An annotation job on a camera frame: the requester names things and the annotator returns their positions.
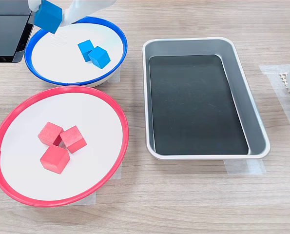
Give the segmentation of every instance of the white device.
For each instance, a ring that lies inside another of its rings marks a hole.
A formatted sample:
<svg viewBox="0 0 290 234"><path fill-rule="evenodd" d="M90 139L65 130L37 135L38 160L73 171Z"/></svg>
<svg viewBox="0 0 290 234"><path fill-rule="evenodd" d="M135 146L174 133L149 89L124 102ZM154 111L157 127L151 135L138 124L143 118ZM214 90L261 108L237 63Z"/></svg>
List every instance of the white device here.
<svg viewBox="0 0 290 234"><path fill-rule="evenodd" d="M115 2L116 0L73 0L70 7L63 12L60 27L74 23L85 16L111 6ZM41 3L41 0L28 0L29 8L34 12L39 10Z"/></svg>

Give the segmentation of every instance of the red cube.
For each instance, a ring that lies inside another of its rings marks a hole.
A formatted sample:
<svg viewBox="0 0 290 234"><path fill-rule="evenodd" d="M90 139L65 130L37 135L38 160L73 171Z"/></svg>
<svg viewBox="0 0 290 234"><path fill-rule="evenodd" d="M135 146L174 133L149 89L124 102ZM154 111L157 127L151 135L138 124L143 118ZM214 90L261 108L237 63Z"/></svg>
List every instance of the red cube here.
<svg viewBox="0 0 290 234"><path fill-rule="evenodd" d="M63 132L63 128L51 123L47 122L45 127L39 133L38 137L40 141L46 145L59 145L61 142L60 133Z"/></svg>
<svg viewBox="0 0 290 234"><path fill-rule="evenodd" d="M86 142L77 126L60 133L60 137L70 153L74 153L75 151L86 146Z"/></svg>
<svg viewBox="0 0 290 234"><path fill-rule="evenodd" d="M61 174L69 160L69 152L56 145L50 145L40 159L45 169L58 174Z"/></svg>

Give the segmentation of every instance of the clear tape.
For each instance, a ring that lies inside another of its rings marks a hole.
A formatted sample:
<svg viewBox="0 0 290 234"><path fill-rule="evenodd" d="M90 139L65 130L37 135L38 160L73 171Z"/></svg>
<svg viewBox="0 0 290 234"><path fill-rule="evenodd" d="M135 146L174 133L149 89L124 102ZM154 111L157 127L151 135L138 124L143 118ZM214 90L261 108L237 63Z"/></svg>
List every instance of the clear tape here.
<svg viewBox="0 0 290 234"><path fill-rule="evenodd" d="M282 109L284 110L290 123L290 92L286 87L286 80L284 80L285 74L289 75L290 64L260 66L260 69L264 75L267 75L269 81L271 82Z"/></svg>
<svg viewBox="0 0 290 234"><path fill-rule="evenodd" d="M262 159L226 159L224 164L229 175L262 175L266 173Z"/></svg>
<svg viewBox="0 0 290 234"><path fill-rule="evenodd" d="M119 66L115 71L112 77L110 77L107 81L109 83L118 83L120 82L120 76L121 76L121 66Z"/></svg>
<svg viewBox="0 0 290 234"><path fill-rule="evenodd" d="M116 173L110 179L121 179L122 178L122 163L116 170ZM81 199L80 201L76 201L74 203L68 204L67 206L83 206L83 205L95 205L96 204L96 192Z"/></svg>

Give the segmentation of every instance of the wood grain surface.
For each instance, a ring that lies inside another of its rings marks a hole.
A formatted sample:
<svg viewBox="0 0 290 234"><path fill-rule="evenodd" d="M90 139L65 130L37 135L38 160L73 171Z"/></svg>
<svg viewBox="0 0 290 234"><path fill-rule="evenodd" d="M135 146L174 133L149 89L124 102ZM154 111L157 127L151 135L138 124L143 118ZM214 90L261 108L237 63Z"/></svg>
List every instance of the wood grain surface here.
<svg viewBox="0 0 290 234"><path fill-rule="evenodd" d="M28 207L0 189L0 234L290 234L290 124L258 67L290 64L290 0L118 0L94 16L118 25L129 42L121 82L98 87L129 121L122 179L108 181L91 206ZM158 161L146 150L141 47L197 37L226 37L237 48L271 140L264 175L228 175L223 161ZM24 61L0 63L0 124L52 87Z"/></svg>

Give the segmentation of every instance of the wooden cube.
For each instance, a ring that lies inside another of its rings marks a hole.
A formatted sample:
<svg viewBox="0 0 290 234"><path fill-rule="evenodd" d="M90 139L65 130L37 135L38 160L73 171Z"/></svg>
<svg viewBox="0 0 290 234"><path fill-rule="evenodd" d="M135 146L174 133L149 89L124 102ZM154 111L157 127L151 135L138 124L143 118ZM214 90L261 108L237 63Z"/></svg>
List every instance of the wooden cube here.
<svg viewBox="0 0 290 234"><path fill-rule="evenodd" d="M60 137L70 153L74 153L86 145L86 142L77 126L60 133Z"/></svg>
<svg viewBox="0 0 290 234"><path fill-rule="evenodd" d="M39 133L38 137L40 141L46 145L59 145L61 142L60 133L63 132L63 128L47 122L45 127Z"/></svg>
<svg viewBox="0 0 290 234"><path fill-rule="evenodd" d="M99 46L96 46L96 48L92 50L88 56L90 57L92 63L100 69L103 69L110 62L107 51Z"/></svg>
<svg viewBox="0 0 290 234"><path fill-rule="evenodd" d="M94 46L91 42L91 40L86 40L84 42L81 42L77 45L83 55L83 58L86 62L90 61L90 57L88 54L94 49Z"/></svg>
<svg viewBox="0 0 290 234"><path fill-rule="evenodd" d="M54 34L62 22L62 9L49 1L42 0L34 16L34 24Z"/></svg>
<svg viewBox="0 0 290 234"><path fill-rule="evenodd" d="M58 174L61 174L69 160L69 152L56 145L50 145L40 159L45 169Z"/></svg>

